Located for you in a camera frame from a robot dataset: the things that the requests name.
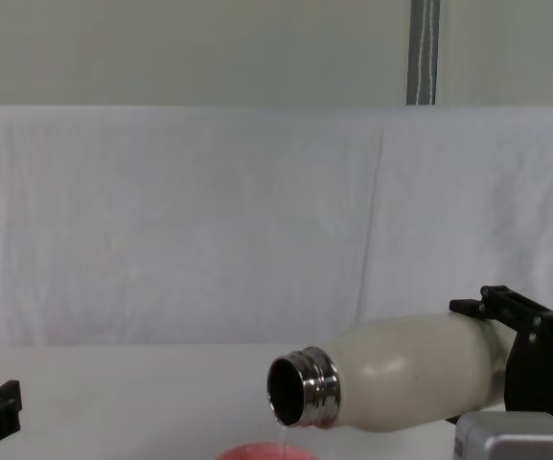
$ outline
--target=pink cup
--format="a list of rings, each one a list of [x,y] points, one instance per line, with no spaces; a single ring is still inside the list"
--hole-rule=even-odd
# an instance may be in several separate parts
[[[255,443],[231,448],[217,460],[316,460],[316,457],[300,448],[287,446],[283,451],[276,443]]]

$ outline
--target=white wall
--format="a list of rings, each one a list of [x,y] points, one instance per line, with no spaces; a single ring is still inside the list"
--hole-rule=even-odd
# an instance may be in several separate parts
[[[553,105],[553,0],[444,0],[438,100]]]
[[[402,0],[0,0],[0,104],[399,105]]]

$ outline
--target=white table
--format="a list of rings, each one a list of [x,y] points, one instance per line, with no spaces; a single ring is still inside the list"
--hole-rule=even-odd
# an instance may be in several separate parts
[[[0,460],[201,460],[275,441],[269,362],[288,345],[0,348],[0,384],[18,379],[22,429]],[[319,460],[450,460],[444,422],[397,433],[289,431]]]

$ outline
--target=white cloth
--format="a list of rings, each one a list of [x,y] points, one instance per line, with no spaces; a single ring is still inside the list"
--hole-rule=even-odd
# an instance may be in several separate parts
[[[0,108],[0,344],[332,336],[379,148],[369,111]]]
[[[494,283],[553,308],[553,109],[0,108],[0,344],[314,342]]]

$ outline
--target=bottle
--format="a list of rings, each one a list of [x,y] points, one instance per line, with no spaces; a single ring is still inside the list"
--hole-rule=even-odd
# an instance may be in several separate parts
[[[284,426],[394,431],[499,403],[516,333],[449,312],[375,320],[276,358],[267,395]]]

